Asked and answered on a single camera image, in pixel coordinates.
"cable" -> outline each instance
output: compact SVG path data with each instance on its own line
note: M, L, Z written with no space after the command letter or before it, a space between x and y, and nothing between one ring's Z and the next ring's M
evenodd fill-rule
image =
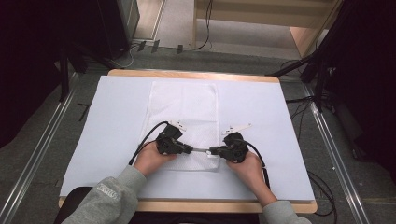
M121 65L119 63L114 62L113 60L110 60L111 62L113 62L114 64L116 64L117 66L121 67L121 68L127 68L129 66L131 66L134 63L134 57L132 56L132 50L137 48L139 45L131 45L131 48L129 49L129 55L131 56L131 62L128 63L128 65Z
M308 102L303 110L303 114L300 117L300 127L299 127L299 131L298 131L298 136L297 136L297 141L300 142L300 135L301 135L301 129L303 127L303 117L304 117L304 113L305 110L312 104L312 101Z
M302 62L301 60L298 60L298 59L288 60L288 61L283 62L283 63L279 66L279 71L282 70L282 67L283 67L286 63L291 63L291 62L300 62L301 65L306 64L306 63L304 63L304 62ZM297 71L298 71L298 72L300 73L300 75L301 75L302 72L300 71L300 66L297 67L296 69L297 69Z
M262 155L260 154L259 150L257 148L255 148L253 145L251 145L248 141L245 141L243 139L234 139L234 141L245 143L246 145L248 145L251 148L253 148L253 150L256 152L257 156L259 157L260 162L262 163L262 172L264 174L265 184L267 185L268 189L270 189L271 188L271 186L270 186L270 178L268 177L267 168L265 167L264 160L262 159Z
M205 21L206 21L206 41L205 41L205 43L199 48L186 49L186 50L198 50L198 49L203 48L206 45L207 41L209 40L209 34L210 34L209 24L210 24L210 17L212 16L212 8L213 8L213 0L209 0L209 4L207 5L207 8L206 8L206 17L205 17Z
M149 138L149 136L162 124L169 124L168 121L162 121L159 124L155 125L154 128L152 128L148 134L143 138L142 142L139 144L139 146L137 147L136 152L134 153L134 155L132 156L131 160L129 161L129 164L132 165L134 164L134 159L136 158L137 154L139 154L139 152L142 150L143 147L146 146L145 142L146 140Z
M334 224L337 223L338 220L338 214L337 214L337 209L335 207L335 199L334 199L334 195L332 194L332 190L330 189L329 185L326 184L326 182L320 178L318 175L315 175L314 173L307 171L308 172L308 177L309 179L324 193L324 195L326 196L326 198L329 200L330 204L332 205L332 210L326 214L320 214L318 212L314 213L317 216L320 217L326 217L329 216L331 213L334 213ZM315 178L317 178L318 180L320 180L321 183L323 183L323 185L326 187L327 191L318 183L317 180L315 180L312 176L314 176Z
M313 96L308 96L305 98L301 98L301 99L295 99L295 100L289 100L290 103L297 103L297 102L301 102L303 101L300 105L297 106L297 109L295 110L295 112L291 115L291 119L294 119L298 114L301 114L300 117L300 125L299 125L299 132L298 132L298 137L297 140L298 142L300 142L300 136L301 136L301 130L302 130L302 124L303 124L303 117L304 117L304 112L305 110L313 103L315 97ZM334 195L332 194L332 190L330 189L330 187L326 184L326 182L321 179L318 175L315 175L314 173L307 171L308 172L308 177L309 179L318 186L318 188L320 188L320 190L324 193L324 195L328 198L329 202L332 205L332 210L326 214L320 214L320 213L315 213L315 215L320 216L320 217L326 217L329 216L331 213L334 213L334 223L337 223L337 219L338 219L338 215L337 215L337 210L335 208L335 201L334 201ZM324 184L324 186L327 188L327 190L330 192L330 194L318 183L318 181L316 179L314 179L311 175L313 175L315 178L319 179L321 183Z

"aluminum rail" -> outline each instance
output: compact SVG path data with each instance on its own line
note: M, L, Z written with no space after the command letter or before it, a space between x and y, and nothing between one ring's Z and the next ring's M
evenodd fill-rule
M66 96L63 102L59 103L56 107L52 118L49 121L45 131L41 135L40 140L35 146L35 150L32 153L29 161L26 163L17 183L14 185L13 189L8 195L6 204L0 213L0 223L8 224L11 223L12 218L14 218L15 213L17 212L18 207L21 204L21 201L28 190L34 176L37 171L41 161L43 160L47 149L50 145L53 135L55 135L56 130L58 129L59 124L64 117L64 113L69 107L69 104L73 98L73 95L76 90L76 85L78 83L79 76L77 73L74 73L70 78L70 92Z
M306 96L314 95L309 84L304 84L304 91ZM324 119L323 115L319 113L315 104L311 104L311 110L317 122L326 148L329 151L332 164L335 168L338 179L340 180L341 187L344 190L346 199L349 203L352 215L355 218L356 223L369 224L370 220L367 217L366 212L364 211L361 197L356 191L355 186L353 185L353 182L347 171L347 168L345 167L341 155L338 152L338 148L334 143L334 140L332 139L332 134L330 133L329 127L327 126L326 120Z

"person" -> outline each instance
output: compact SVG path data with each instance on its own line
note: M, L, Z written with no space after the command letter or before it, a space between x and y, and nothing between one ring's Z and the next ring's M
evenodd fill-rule
M145 145L134 166L128 165L117 178L107 177L99 182L63 223L128 223L136 210L137 192L145 185L146 176L176 157L160 154L155 142ZM298 217L290 202L279 201L268 189L256 154L249 151L243 162L227 161L227 164L256 195L268 224L311 223Z

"white towel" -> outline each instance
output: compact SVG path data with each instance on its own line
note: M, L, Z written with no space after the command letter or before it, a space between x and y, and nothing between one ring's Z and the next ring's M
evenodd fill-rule
M178 141L196 148L219 146L219 100L214 84L154 81L148 102L148 111L140 141L161 121L178 120L186 132ZM154 140L163 126L157 128L147 141ZM162 169L179 171L213 171L219 167L219 158L208 158L205 153L179 154Z

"gray sweatshirt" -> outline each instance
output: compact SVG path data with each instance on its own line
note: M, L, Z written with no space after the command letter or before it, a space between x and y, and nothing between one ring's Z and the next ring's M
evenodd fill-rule
M128 165L119 177L108 177L97 184L63 223L128 223L137 207L136 194L145 184L146 178ZM287 201L270 203L262 212L268 224L311 223L297 217Z

